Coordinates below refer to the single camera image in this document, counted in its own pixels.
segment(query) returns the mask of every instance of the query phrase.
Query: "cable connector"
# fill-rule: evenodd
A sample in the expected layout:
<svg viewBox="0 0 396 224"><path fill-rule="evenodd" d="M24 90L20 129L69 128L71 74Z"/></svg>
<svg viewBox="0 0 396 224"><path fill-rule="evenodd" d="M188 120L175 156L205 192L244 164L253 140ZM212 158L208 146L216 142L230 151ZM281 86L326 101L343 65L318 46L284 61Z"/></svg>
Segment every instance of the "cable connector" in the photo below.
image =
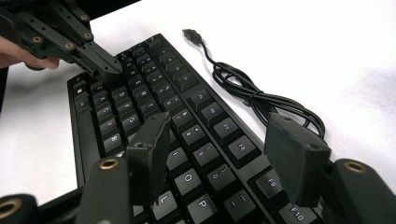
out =
<svg viewBox="0 0 396 224"><path fill-rule="evenodd" d="M183 30L183 35L196 46L199 46L202 42L201 35L194 30Z"/></svg>

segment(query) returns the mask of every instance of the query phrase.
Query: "brass screw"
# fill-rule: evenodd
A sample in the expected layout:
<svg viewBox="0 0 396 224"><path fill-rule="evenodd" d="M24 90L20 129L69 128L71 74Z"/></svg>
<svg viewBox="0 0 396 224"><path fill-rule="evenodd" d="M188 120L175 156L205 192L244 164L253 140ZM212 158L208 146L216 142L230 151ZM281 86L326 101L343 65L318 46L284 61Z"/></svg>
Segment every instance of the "brass screw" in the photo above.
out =
<svg viewBox="0 0 396 224"><path fill-rule="evenodd" d="M41 42L41 38L38 36L33 37L33 42L35 43L40 43Z"/></svg>
<svg viewBox="0 0 396 224"><path fill-rule="evenodd" d="M73 44L71 44L71 43L67 43L65 46L66 46L67 49L73 48Z"/></svg>
<svg viewBox="0 0 396 224"><path fill-rule="evenodd" d="M10 199L0 204L0 218L8 217L22 206L21 199Z"/></svg>
<svg viewBox="0 0 396 224"><path fill-rule="evenodd" d="M345 167L351 171L357 172L357 173L366 173L367 169L360 163L354 162L354 161L347 161L344 163Z"/></svg>
<svg viewBox="0 0 396 224"><path fill-rule="evenodd" d="M119 161L114 160L114 159L109 159L109 160L106 160L106 161L102 161L99 164L99 167L102 170L110 170L110 169L113 169L114 167L116 167L118 165L119 165Z"/></svg>

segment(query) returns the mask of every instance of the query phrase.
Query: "keyboard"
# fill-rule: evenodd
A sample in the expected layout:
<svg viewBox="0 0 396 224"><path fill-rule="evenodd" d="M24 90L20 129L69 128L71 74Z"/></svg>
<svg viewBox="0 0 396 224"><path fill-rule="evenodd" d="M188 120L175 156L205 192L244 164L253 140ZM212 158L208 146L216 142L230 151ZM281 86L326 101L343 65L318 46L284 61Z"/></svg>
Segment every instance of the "keyboard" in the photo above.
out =
<svg viewBox="0 0 396 224"><path fill-rule="evenodd" d="M171 116L159 204L135 223L322 223L321 208L292 205L263 144L161 34L117 59L123 85L80 74L67 82L78 185L92 164L120 156L150 116Z"/></svg>

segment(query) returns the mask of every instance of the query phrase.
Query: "cable tie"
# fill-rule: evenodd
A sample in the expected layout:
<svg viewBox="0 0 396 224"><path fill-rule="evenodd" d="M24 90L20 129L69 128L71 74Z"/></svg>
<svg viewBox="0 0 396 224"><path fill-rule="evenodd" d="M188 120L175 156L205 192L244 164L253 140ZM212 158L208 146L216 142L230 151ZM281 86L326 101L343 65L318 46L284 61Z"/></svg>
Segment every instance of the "cable tie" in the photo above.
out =
<svg viewBox="0 0 396 224"><path fill-rule="evenodd" d="M253 97L255 97L257 94L260 94L260 93L264 93L264 92L263 92L263 91L256 91L256 92L254 92L253 94L251 94L251 95L248 97L248 99L246 99L246 101L243 102L244 105L251 106L251 103L250 103L251 99L252 99Z"/></svg>

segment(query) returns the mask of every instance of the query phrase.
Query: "cable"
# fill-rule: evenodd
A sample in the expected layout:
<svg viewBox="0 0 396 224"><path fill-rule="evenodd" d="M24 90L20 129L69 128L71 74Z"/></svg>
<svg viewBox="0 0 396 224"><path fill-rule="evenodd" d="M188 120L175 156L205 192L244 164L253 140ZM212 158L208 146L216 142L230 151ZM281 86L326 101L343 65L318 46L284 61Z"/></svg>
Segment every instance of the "cable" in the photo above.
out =
<svg viewBox="0 0 396 224"><path fill-rule="evenodd" d="M194 30L183 30L184 36L193 44L203 47L206 58L213 64L212 77L231 95L244 99L244 104L251 106L259 120L267 126L270 113L278 113L278 109L290 112L305 120L303 126L312 124L318 131L317 135L324 138L325 126L318 115L301 104L282 96L266 94L257 88L252 80L241 70L227 63L217 63L207 54L206 45L201 36Z"/></svg>

